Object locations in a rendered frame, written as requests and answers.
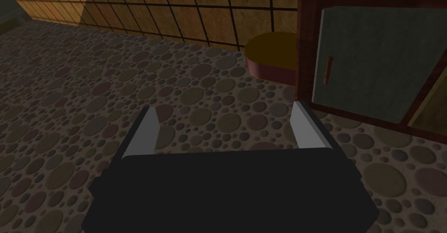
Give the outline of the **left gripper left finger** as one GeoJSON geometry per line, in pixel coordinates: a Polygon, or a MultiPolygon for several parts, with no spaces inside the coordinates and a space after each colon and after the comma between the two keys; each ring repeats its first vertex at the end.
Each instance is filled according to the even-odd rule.
{"type": "Polygon", "coordinates": [[[124,149],[122,158],[154,154],[159,130],[160,124],[155,108],[143,108],[122,143],[124,149]]]}

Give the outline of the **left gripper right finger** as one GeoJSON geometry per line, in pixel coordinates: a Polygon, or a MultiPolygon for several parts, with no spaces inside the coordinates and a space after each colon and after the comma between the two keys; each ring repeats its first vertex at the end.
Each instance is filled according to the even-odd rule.
{"type": "Polygon", "coordinates": [[[292,106],[290,125],[298,148],[337,148],[337,143],[304,101],[292,106]]]}

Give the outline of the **dark red wooden cupboard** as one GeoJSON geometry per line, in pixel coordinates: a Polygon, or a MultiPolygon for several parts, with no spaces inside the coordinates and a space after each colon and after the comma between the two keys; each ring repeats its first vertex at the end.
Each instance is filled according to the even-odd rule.
{"type": "Polygon", "coordinates": [[[401,123],[395,124],[373,119],[355,113],[315,104],[312,101],[314,76],[316,69],[317,48],[319,43],[322,9],[332,6],[358,7],[410,7],[410,8],[447,8],[447,0],[298,0],[297,9],[297,64],[295,99],[306,102],[313,110],[333,114],[343,118],[368,123],[373,126],[410,134],[415,137],[447,144],[447,136],[429,133],[410,127],[412,118],[422,109],[428,100],[429,92],[435,89],[435,83],[440,82],[441,74],[447,72],[447,49],[442,54],[420,89],[416,99],[405,114],[401,123]]]}

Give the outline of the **grey cupboard door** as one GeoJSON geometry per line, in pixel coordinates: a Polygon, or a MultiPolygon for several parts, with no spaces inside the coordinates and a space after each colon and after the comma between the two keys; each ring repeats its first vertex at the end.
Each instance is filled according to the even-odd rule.
{"type": "Polygon", "coordinates": [[[312,101],[400,123],[446,49],[447,8],[324,8],[312,101]]]}

